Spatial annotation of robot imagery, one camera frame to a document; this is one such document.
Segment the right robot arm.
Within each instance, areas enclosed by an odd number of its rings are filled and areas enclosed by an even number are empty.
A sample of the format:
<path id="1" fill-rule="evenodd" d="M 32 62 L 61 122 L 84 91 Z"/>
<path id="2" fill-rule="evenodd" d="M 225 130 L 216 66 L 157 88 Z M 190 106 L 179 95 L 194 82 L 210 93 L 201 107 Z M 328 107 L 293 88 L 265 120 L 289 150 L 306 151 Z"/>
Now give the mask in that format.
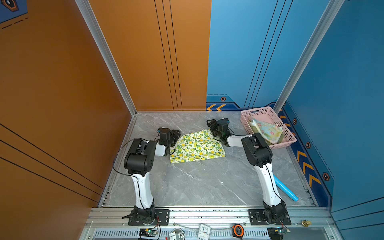
<path id="1" fill-rule="evenodd" d="M 259 133 L 236 135 L 231 133 L 229 119 L 207 120 L 215 140 L 226 147 L 242 147 L 248 162 L 256 169 L 263 191 L 263 211 L 252 210 L 252 221 L 264 222 L 266 225 L 291 225 L 287 205 L 281 198 L 272 168 L 273 152 Z"/>

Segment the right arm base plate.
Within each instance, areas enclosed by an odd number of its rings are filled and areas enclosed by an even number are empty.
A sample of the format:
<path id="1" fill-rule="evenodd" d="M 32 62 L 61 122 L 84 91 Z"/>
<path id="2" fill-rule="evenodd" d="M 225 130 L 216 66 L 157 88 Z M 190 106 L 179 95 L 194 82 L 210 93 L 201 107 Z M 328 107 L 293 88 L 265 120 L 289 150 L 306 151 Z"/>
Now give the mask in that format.
<path id="1" fill-rule="evenodd" d="M 292 224 L 285 209 L 278 210 L 276 213 L 268 209 L 250 209 L 248 214 L 252 226 L 290 226 Z"/>

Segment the pink plastic basket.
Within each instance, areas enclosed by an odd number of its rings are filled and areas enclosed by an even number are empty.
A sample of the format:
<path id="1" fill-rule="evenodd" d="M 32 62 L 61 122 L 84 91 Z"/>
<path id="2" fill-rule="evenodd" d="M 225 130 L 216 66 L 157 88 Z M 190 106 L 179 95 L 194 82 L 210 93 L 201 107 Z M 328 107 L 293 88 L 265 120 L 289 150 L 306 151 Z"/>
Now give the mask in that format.
<path id="1" fill-rule="evenodd" d="M 297 141 L 271 107 L 256 108 L 241 112 L 241 122 L 247 132 L 259 133 L 271 149 L 289 147 Z"/>

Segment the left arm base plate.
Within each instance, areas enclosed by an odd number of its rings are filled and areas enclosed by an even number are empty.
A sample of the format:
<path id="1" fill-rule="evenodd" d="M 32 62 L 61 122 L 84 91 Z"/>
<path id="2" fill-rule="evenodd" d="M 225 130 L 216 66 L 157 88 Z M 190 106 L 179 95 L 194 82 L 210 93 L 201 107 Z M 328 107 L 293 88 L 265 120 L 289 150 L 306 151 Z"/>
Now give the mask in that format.
<path id="1" fill-rule="evenodd" d="M 147 213 L 142 209 L 134 209 L 129 215 L 129 226 L 154 226 L 159 224 L 160 226 L 168 226 L 170 219 L 169 209 L 155 209 Z"/>

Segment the lemon print skirt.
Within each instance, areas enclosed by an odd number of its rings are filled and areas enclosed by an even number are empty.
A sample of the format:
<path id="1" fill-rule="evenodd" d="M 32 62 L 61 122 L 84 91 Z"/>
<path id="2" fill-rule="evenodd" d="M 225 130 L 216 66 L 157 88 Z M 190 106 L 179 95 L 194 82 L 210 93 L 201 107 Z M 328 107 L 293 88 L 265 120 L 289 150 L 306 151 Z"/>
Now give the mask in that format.
<path id="1" fill-rule="evenodd" d="M 225 157 L 222 143 L 215 140 L 210 130 L 181 136 L 171 148 L 171 164 L 211 160 Z"/>

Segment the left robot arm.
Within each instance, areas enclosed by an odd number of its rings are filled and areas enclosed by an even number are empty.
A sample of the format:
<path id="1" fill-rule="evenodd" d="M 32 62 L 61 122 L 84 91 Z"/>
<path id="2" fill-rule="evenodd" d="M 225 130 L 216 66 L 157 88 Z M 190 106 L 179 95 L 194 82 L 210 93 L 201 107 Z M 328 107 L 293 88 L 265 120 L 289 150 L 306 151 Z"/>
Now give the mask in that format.
<path id="1" fill-rule="evenodd" d="M 169 128 L 158 128 L 158 140 L 147 141 L 135 138 L 124 158 L 124 168 L 132 178 L 136 194 L 134 209 L 128 216 L 134 224 L 152 224 L 156 219 L 155 200 L 150 185 L 150 171 L 155 156 L 163 157 L 171 154 L 181 136 L 181 131 Z"/>

